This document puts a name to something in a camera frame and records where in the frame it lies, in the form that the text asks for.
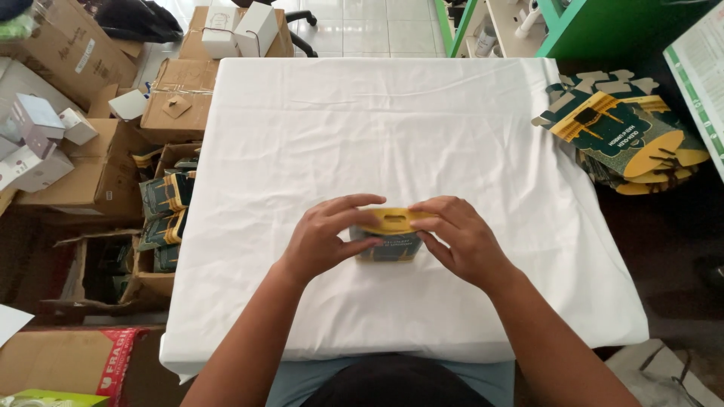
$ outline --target person's right hand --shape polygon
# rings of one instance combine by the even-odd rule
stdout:
[[[443,266],[489,295],[505,288],[519,272],[502,252],[488,224],[466,200],[438,196],[408,209],[437,215],[411,221],[410,226],[420,229],[418,236]],[[435,232],[450,248],[429,232]]]

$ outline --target table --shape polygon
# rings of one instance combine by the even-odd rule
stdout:
[[[301,214],[354,192],[388,206],[467,199],[588,345],[647,339],[593,186],[567,145],[530,124],[556,80],[551,59],[224,59],[161,362],[196,374]],[[408,264],[351,259],[317,277],[283,358],[390,351],[513,358],[489,299],[424,249]]]

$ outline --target finger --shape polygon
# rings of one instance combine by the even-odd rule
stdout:
[[[361,211],[354,208],[327,217],[325,222],[331,229],[334,229],[334,233],[336,234],[352,225],[377,226],[380,221],[379,218],[374,215],[374,212],[367,210]]]
[[[435,258],[438,259],[443,266],[445,266],[445,268],[450,271],[453,270],[455,261],[453,260],[453,254],[450,253],[449,248],[437,241],[433,235],[428,232],[424,232],[423,230],[417,232],[417,236],[422,239],[423,243],[425,243],[425,246],[427,247],[427,250],[429,250],[430,253],[432,253],[432,255],[435,256]]]
[[[411,211],[425,211],[431,214],[440,215],[456,227],[463,227],[468,223],[467,216],[461,208],[460,199],[456,196],[437,196],[410,205]]]
[[[327,201],[327,204],[322,209],[322,213],[325,215],[333,215],[345,209],[384,204],[386,201],[387,198],[384,196],[374,195],[373,193],[356,193]]]
[[[452,226],[447,220],[441,217],[430,217],[410,221],[410,226],[415,229],[435,232],[441,239],[450,245],[455,245],[460,238],[460,229]]]
[[[357,256],[368,248],[382,244],[380,238],[367,238],[365,240],[354,240],[352,242],[342,243],[342,247],[339,251],[342,260],[349,259],[350,257]]]

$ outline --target hand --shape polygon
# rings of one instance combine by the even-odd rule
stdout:
[[[518,270],[500,249],[492,230],[466,200],[438,196],[410,206],[411,211],[438,215],[410,222],[443,266],[486,293],[503,288]],[[440,243],[429,232],[447,242]]]
[[[279,260],[281,269],[294,281],[308,284],[313,278],[366,249],[382,239],[343,242],[337,235],[352,225],[377,226],[379,219],[371,211],[358,206],[384,204],[384,196],[358,193],[330,199],[309,209],[294,229],[287,250]]]

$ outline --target red fragile label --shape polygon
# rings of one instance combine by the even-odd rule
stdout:
[[[124,328],[120,330],[101,330],[103,335],[113,341],[106,366],[103,367],[96,395],[109,397],[108,407],[127,407],[122,397],[123,379],[128,369],[133,343],[137,337],[148,333],[148,328]]]

